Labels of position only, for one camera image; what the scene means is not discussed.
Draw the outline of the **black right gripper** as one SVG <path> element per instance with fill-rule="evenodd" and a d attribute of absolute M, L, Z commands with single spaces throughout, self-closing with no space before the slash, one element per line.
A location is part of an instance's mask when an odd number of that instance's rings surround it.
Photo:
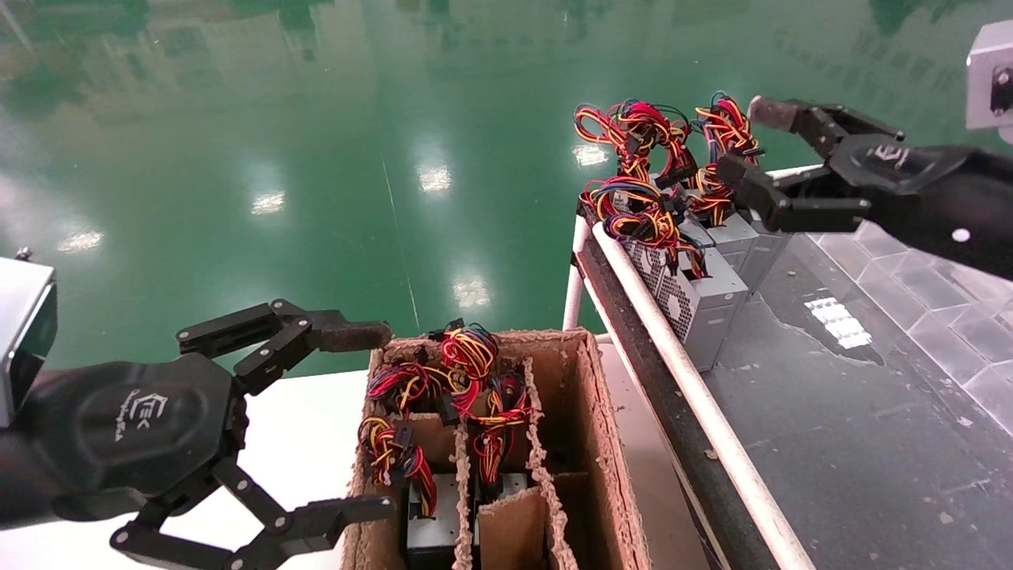
<path fill-rule="evenodd" d="M 1012 160 L 977 146 L 915 146 L 842 104 L 754 97 L 748 117 L 799 136 L 826 166 L 775 177 L 727 154 L 716 176 L 774 232 L 854 232 L 862 220 L 909 248 L 1009 280 Z"/>

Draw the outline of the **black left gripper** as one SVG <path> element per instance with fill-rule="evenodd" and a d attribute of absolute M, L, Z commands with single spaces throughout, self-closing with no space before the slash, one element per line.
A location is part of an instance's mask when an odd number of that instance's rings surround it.
<path fill-rule="evenodd" d="M 4 527 L 101 522 L 142 507 L 109 538 L 127 558 L 163 569 L 279 569 L 334 549 L 348 526 L 396 514 L 394 500 L 376 495 L 286 511 L 234 459 L 216 461 L 242 447 L 241 394 L 261 394 L 315 351 L 386 346 L 393 338 L 386 321 L 348 321 L 339 310 L 276 299 L 175 338 L 184 356 L 170 362 L 41 373 L 2 429 Z M 251 346 L 233 377 L 211 360 Z M 162 533 L 175 512 L 220 488 L 263 523 L 248 544 L 223 549 Z"/>

